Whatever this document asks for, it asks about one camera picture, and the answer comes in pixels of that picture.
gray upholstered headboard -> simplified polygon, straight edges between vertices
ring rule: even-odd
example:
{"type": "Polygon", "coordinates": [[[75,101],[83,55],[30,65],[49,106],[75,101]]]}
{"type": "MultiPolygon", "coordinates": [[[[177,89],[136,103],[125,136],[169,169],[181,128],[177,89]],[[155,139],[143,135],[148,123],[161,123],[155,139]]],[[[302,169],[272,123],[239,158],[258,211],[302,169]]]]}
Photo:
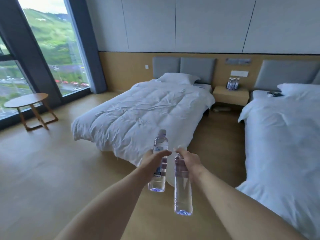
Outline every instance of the gray upholstered headboard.
{"type": "Polygon", "coordinates": [[[152,59],[153,76],[159,78],[167,72],[186,73],[201,79],[202,84],[211,84],[215,58],[156,56],[152,59]]]}
{"type": "Polygon", "coordinates": [[[254,88],[279,91],[282,83],[313,83],[319,70],[320,61],[264,60],[254,88]]]}

wooden floor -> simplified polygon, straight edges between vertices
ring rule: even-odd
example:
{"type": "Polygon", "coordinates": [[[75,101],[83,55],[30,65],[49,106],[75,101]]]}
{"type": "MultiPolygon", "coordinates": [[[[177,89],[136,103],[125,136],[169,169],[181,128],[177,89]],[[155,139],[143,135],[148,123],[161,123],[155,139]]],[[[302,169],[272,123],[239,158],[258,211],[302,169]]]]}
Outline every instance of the wooden floor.
{"type": "MultiPolygon", "coordinates": [[[[0,239],[53,239],[99,192],[135,167],[101,153],[93,143],[74,141],[70,125],[79,115],[115,96],[89,95],[55,109],[59,121],[26,132],[19,124],[0,131],[0,239]]],[[[239,113],[210,112],[200,121],[188,149],[232,186],[246,178],[244,125],[239,113]]],[[[27,121],[32,126],[36,120],[27,121]]],[[[193,215],[178,216],[174,189],[143,190],[124,240],[230,239],[214,211],[193,187],[193,215]]]]}

plastic water bottle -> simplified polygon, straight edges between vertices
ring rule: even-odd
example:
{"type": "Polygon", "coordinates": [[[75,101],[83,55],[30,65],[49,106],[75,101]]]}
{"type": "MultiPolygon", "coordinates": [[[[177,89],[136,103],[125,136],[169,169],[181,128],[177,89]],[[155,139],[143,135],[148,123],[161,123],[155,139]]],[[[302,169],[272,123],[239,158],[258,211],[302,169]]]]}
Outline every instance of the plastic water bottle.
{"type": "MultiPolygon", "coordinates": [[[[153,153],[158,153],[169,148],[168,139],[166,138],[167,131],[161,129],[158,136],[154,140],[153,153]]],[[[148,189],[154,192],[164,192],[166,186],[166,171],[167,171],[167,156],[163,157],[161,164],[153,174],[151,181],[148,183],[148,189]]]]}
{"type": "Polygon", "coordinates": [[[192,192],[189,171],[184,158],[179,153],[175,156],[174,162],[174,212],[190,216],[192,214],[192,192]]]}

wooden nightstand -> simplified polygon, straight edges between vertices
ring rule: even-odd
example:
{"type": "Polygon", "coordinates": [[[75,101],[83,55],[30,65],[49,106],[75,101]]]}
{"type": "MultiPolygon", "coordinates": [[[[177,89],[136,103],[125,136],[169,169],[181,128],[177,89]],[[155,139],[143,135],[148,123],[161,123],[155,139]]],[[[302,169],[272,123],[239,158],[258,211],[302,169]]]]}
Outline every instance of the wooden nightstand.
{"type": "Polygon", "coordinates": [[[249,91],[246,88],[228,90],[223,86],[216,86],[212,93],[216,102],[245,106],[249,100],[249,91]]]}

glass pane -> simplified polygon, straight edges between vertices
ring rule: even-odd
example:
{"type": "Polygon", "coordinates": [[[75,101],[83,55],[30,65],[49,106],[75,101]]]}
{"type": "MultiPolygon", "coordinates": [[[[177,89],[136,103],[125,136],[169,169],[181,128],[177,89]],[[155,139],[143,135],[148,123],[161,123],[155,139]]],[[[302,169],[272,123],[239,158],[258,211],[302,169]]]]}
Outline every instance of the glass pane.
{"type": "Polygon", "coordinates": [[[7,47],[5,46],[5,44],[3,43],[2,38],[0,37],[0,56],[1,55],[9,55],[9,51],[7,49],[7,47]]]}
{"type": "Polygon", "coordinates": [[[64,0],[18,0],[62,95],[89,87],[64,0]]]}
{"type": "Polygon", "coordinates": [[[14,60],[0,62],[0,120],[18,113],[16,109],[5,108],[5,102],[30,93],[32,90],[16,62],[14,60]]]}

